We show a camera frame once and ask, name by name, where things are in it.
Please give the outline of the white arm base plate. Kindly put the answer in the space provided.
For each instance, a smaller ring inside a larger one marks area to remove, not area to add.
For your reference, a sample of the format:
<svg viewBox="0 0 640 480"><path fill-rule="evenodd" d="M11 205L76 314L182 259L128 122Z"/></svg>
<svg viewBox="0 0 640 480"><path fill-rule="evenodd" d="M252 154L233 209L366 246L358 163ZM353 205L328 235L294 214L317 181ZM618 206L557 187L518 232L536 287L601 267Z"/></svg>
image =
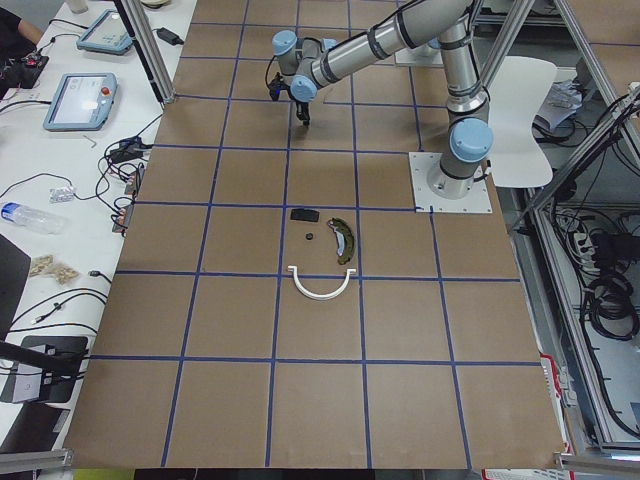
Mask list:
<svg viewBox="0 0 640 480"><path fill-rule="evenodd" d="M480 166L468 179L448 177L439 152L410 152L414 208L422 213L491 214L493 209Z"/></svg>

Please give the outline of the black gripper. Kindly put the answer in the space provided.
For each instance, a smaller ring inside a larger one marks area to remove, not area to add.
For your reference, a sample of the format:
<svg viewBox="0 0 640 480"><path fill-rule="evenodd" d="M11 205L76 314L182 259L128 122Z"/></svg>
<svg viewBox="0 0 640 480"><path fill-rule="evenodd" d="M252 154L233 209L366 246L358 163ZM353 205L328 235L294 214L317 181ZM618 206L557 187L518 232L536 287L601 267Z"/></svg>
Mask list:
<svg viewBox="0 0 640 480"><path fill-rule="evenodd" d="M303 122L303 125L310 125L309 103L295 100L297 119Z"/></svg>

